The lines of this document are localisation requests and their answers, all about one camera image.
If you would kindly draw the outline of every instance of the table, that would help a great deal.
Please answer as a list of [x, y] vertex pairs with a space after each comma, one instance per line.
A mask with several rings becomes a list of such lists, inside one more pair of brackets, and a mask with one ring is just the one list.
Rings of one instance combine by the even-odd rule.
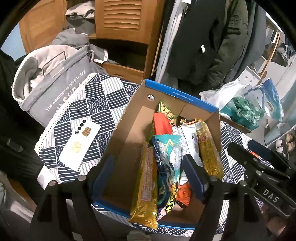
[[[86, 175], [100, 161], [111, 134], [119, 122], [124, 109], [139, 85], [109, 75], [92, 73], [78, 87], [67, 102], [58, 110], [41, 135], [35, 151], [44, 163], [38, 181], [45, 188], [47, 183], [55, 179], [58, 183], [75, 180], [80, 175]], [[89, 119], [101, 125], [101, 129], [91, 144], [80, 169], [75, 172], [59, 161], [59, 155], [82, 119]], [[244, 168], [227, 153], [230, 142], [236, 142], [247, 149], [248, 136], [221, 122], [222, 154], [224, 182], [238, 183], [244, 179]], [[228, 212], [229, 201], [224, 200], [223, 208], [217, 227], [217, 233], [223, 233]], [[159, 225], [153, 230], [139, 223], [129, 223], [128, 217], [113, 213], [94, 203], [98, 212], [126, 225], [149, 232], [190, 237], [193, 229], [168, 227]]]

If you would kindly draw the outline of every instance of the cardboard box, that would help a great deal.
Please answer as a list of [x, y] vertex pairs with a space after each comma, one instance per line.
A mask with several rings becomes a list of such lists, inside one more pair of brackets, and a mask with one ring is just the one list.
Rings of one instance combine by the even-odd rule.
[[[149, 138], [153, 114], [160, 100], [176, 115], [204, 120], [221, 154], [221, 129], [217, 107], [154, 81], [143, 81], [115, 128], [104, 153], [104, 156], [115, 156], [115, 166], [101, 200], [97, 202], [100, 206], [125, 217], [129, 217], [130, 213], [142, 141]], [[203, 208], [204, 205], [192, 195], [186, 209], [172, 210], [159, 220], [159, 225], [194, 229]]]

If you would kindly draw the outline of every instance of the wooden drawer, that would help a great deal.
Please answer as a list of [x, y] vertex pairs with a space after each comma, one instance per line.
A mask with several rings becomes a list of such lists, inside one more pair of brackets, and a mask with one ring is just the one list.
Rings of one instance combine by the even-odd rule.
[[121, 79], [131, 81], [136, 84], [141, 84], [144, 79], [144, 72], [137, 69], [132, 69], [122, 65], [111, 64], [108, 62], [103, 63], [103, 68], [108, 74], [116, 76]]

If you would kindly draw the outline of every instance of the yellow snack wrapper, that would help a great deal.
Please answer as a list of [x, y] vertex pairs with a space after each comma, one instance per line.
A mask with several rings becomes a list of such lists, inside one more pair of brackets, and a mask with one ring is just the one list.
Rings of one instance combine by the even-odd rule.
[[195, 128], [204, 169], [210, 176], [216, 176], [222, 180], [223, 165], [207, 124], [196, 119]]
[[153, 147], [143, 142], [129, 222], [157, 229], [157, 166]]

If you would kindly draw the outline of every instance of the smartphone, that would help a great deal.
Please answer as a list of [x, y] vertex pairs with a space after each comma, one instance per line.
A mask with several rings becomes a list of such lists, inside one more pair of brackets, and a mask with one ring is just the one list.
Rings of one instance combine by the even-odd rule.
[[90, 120], [82, 120], [62, 150], [59, 160], [73, 171], [78, 171], [100, 128], [100, 125]]

